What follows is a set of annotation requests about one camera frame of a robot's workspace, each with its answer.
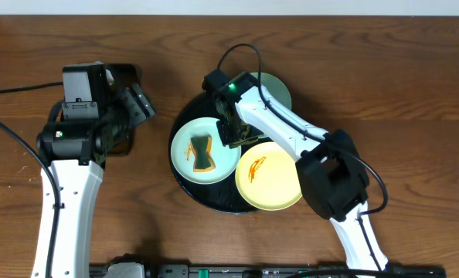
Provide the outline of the mint plate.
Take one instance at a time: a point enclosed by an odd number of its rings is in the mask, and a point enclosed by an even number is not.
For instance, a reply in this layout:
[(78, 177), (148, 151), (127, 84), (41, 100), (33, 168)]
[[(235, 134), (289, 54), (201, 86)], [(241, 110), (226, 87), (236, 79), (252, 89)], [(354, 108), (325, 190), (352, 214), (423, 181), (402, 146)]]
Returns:
[[(216, 126), (218, 119), (200, 117), (189, 121), (175, 133), (170, 150), (170, 158), (175, 172), (183, 178), (201, 185), (214, 184), (232, 174), (240, 160), (241, 147), (229, 148), (223, 146)], [(194, 172), (195, 156), (192, 153), (190, 139), (192, 137), (209, 135), (212, 138), (211, 158), (216, 168), (207, 172)]]
[(277, 101), (288, 109), (292, 108), (290, 92), (280, 79), (269, 73), (261, 73), (261, 83)]

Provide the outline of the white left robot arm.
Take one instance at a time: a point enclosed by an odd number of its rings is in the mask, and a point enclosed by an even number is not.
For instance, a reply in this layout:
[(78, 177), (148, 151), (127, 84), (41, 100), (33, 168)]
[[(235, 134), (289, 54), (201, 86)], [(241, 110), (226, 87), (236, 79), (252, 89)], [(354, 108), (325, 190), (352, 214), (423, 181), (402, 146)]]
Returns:
[(43, 167), (34, 277), (90, 275), (94, 206), (106, 160), (128, 155), (135, 128), (155, 115), (135, 64), (64, 66), (63, 88), (36, 139)]

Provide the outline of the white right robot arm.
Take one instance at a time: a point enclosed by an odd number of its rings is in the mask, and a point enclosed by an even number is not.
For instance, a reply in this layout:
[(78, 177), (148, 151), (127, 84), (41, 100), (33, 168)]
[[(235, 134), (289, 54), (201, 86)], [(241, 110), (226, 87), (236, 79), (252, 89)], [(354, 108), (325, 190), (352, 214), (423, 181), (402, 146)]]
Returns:
[(301, 194), (314, 212), (330, 221), (350, 269), (384, 272), (388, 259), (369, 221), (369, 177), (378, 174), (360, 157), (343, 130), (329, 133), (300, 118), (277, 101), (249, 73), (235, 78), (215, 69), (203, 90), (219, 113), (223, 145), (235, 148), (267, 135), (294, 160)]

